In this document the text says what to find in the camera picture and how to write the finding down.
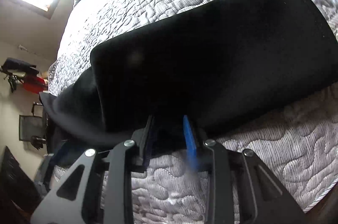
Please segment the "black hanging jacket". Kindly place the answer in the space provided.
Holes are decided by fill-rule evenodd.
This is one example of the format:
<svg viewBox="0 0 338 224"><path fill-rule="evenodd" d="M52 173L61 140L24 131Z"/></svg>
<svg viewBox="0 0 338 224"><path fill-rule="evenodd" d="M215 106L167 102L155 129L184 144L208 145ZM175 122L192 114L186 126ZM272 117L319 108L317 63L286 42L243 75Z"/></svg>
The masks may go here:
<svg viewBox="0 0 338 224"><path fill-rule="evenodd" d="M39 74L39 70L36 69L36 65L15 58L7 58L1 68L5 72L8 72L9 70L17 70L32 76Z"/></svg>

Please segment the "black pants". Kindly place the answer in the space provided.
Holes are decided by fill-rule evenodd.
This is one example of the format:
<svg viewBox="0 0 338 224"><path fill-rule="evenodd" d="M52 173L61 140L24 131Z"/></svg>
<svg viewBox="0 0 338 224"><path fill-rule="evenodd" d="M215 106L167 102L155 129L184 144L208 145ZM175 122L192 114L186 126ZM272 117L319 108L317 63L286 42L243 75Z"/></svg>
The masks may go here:
<svg viewBox="0 0 338 224"><path fill-rule="evenodd" d="M101 43L74 84L40 99L96 147L153 117L158 151L172 151L184 116L218 137L335 82L337 39L312 0L214 0Z"/></svg>

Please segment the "red hanging garment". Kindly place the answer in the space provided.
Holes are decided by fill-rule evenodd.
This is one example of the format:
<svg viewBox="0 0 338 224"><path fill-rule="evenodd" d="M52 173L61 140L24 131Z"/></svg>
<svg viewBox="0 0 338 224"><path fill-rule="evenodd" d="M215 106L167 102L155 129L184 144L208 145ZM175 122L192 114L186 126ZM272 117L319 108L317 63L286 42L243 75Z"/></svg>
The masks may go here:
<svg viewBox="0 0 338 224"><path fill-rule="evenodd" d="M23 78L23 88L29 92L39 94L48 89L48 83L38 76L25 76Z"/></svg>

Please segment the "grey quilted mattress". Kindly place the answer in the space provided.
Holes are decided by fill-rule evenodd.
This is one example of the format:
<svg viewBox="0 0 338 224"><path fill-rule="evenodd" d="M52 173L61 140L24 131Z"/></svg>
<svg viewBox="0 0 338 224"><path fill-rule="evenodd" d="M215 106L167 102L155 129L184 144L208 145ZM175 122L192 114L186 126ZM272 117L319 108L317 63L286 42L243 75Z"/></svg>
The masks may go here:
<svg viewBox="0 0 338 224"><path fill-rule="evenodd" d="M311 223L337 184L337 0L75 0L57 223Z"/></svg>

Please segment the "black mesh chair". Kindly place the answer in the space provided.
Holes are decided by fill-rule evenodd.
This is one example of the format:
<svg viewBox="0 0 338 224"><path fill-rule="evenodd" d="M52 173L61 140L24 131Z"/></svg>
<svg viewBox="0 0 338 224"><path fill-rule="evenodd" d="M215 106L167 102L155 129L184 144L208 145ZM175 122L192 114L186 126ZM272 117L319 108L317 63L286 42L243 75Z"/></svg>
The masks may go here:
<svg viewBox="0 0 338 224"><path fill-rule="evenodd" d="M42 116L35 115L35 107L42 107ZM37 150L43 148L44 145L47 145L47 126L48 116L43 105L34 102L31 107L31 115L19 115L19 141L29 142Z"/></svg>

